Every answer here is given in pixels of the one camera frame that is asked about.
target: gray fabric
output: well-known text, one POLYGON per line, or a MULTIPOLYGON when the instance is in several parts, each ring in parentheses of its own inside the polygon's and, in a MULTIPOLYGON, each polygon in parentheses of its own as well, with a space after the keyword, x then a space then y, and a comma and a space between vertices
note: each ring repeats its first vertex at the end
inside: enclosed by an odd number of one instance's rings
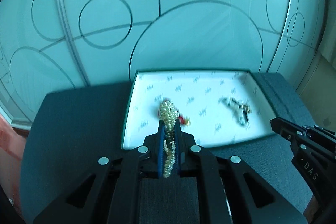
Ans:
MULTIPOLYGON (((295 91, 279 74, 255 79, 279 116, 297 124, 314 121, 295 91)), ((100 156, 123 155, 122 124, 130 83, 47 95, 29 134, 21 168, 20 195, 27 223, 100 156)), ((221 157, 239 155, 299 211, 311 191, 291 164, 290 144, 279 135, 211 149, 221 157)), ((194 178, 142 184, 140 223, 199 223, 194 178)))

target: dark gray tablecloth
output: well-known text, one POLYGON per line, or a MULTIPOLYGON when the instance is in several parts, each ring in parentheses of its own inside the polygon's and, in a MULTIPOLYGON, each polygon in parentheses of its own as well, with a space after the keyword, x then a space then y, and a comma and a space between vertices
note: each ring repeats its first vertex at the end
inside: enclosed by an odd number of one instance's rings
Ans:
MULTIPOLYGON (((281 117, 314 125, 280 74, 258 74, 255 78, 281 117)), ((21 206, 27 223, 99 157, 125 153, 120 143, 130 89, 130 83, 118 83, 45 97, 21 167, 21 206)), ((226 158, 239 155, 299 211, 307 206, 312 193, 291 164, 289 142, 279 135, 211 150, 226 158)), ((140 223, 199 223, 196 180, 144 180, 140 223)))

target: screw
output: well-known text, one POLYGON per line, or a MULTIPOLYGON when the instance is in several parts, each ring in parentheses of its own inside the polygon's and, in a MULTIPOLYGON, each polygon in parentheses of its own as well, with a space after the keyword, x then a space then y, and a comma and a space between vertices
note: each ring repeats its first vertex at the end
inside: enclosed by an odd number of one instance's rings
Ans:
POLYGON ((99 163, 100 165, 108 164, 108 163, 109 163, 109 159, 106 158, 106 157, 102 157, 102 158, 100 158, 100 159, 98 160, 98 163, 99 163))
POLYGON ((192 152, 199 152, 201 150, 201 147, 199 147, 198 145, 193 145, 192 147, 190 147, 190 150, 192 152))
POLYGON ((230 160, 234 163, 234 164, 238 164, 241 162, 241 159, 238 156, 232 156, 230 158, 230 160))
POLYGON ((147 151, 148 151, 147 146, 142 145, 138 148, 138 152, 140 152, 140 153, 146 153, 147 151))

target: silver rivet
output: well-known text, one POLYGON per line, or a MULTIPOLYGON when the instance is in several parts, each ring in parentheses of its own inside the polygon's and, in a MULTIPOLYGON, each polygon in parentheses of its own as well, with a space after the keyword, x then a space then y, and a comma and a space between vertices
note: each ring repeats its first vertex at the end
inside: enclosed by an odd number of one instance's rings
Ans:
POLYGON ((199 152, 201 148, 198 145, 193 145, 192 147, 190 147, 190 150, 192 152, 199 152))
POLYGON ((106 158, 106 157, 102 157, 102 158, 100 158, 100 159, 98 160, 98 163, 99 163, 100 165, 108 164, 108 163, 109 163, 109 159, 106 158))
POLYGON ((238 157, 238 156, 232 156, 230 158, 230 160, 234 163, 234 164, 238 164, 240 163, 242 160, 238 157))
POLYGON ((140 153, 146 153, 148 151, 148 147, 147 146, 140 146, 139 148, 138 148, 138 152, 140 152, 140 153))

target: white tray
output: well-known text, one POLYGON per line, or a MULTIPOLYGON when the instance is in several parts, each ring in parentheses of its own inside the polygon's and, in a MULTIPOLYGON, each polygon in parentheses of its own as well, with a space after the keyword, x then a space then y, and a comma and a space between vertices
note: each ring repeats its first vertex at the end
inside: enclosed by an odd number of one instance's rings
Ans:
POLYGON ((194 135, 197 144, 215 147, 235 144, 273 134, 269 120, 276 117, 265 95, 247 71, 159 71, 138 72, 121 147, 129 150, 143 144, 158 130, 158 109, 170 98, 191 126, 181 130, 194 135), (221 102, 234 97, 248 102, 249 124, 238 124, 234 112, 221 102))

